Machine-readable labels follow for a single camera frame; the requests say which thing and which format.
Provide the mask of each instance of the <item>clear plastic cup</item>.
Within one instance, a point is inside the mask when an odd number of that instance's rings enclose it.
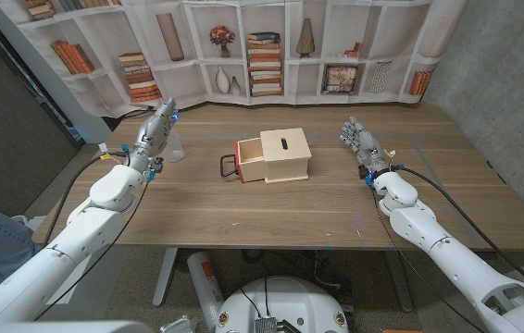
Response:
[[[184,150],[181,148],[180,134],[171,130],[168,136],[168,145],[161,152],[164,161],[170,163],[178,162],[184,158]]]

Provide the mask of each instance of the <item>bookshelf backdrop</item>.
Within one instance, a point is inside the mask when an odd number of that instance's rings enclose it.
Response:
[[[416,103],[467,1],[0,0],[0,7],[87,113],[120,117],[168,96],[180,108]]]

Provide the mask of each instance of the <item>drawer handle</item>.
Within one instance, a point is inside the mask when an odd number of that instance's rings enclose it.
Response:
[[[229,158],[229,157],[233,157],[233,167],[234,167],[234,169],[233,169],[233,171],[231,171],[229,173],[223,173],[223,160],[225,158]],[[232,174],[236,174],[236,175],[240,174],[240,172],[237,170],[237,164],[235,163],[235,158],[236,158],[235,154],[226,154],[226,155],[223,155],[221,157],[221,176],[222,177],[228,177],[228,176],[230,176]]]

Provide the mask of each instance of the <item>table leg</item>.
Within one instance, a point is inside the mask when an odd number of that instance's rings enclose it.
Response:
[[[414,310],[412,306],[412,299],[410,298],[410,289],[408,287],[408,281],[402,268],[402,261],[400,260],[400,253],[397,251],[386,251],[383,253],[385,256],[385,262],[390,269],[390,275],[392,276],[393,286],[398,296],[398,302],[400,308],[404,312],[411,312]]]
[[[163,302],[166,300],[178,250],[178,248],[167,248],[163,254],[163,262],[161,263],[161,270],[159,270],[159,279],[157,280],[155,294],[153,295],[153,305],[156,307],[163,305]]]

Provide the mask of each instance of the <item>white cylinder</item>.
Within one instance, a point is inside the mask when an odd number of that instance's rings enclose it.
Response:
[[[218,312],[223,305],[224,299],[218,281],[213,271],[213,265],[206,252],[199,252],[188,258],[188,268],[200,307],[205,314],[208,331],[215,331],[218,320]]]

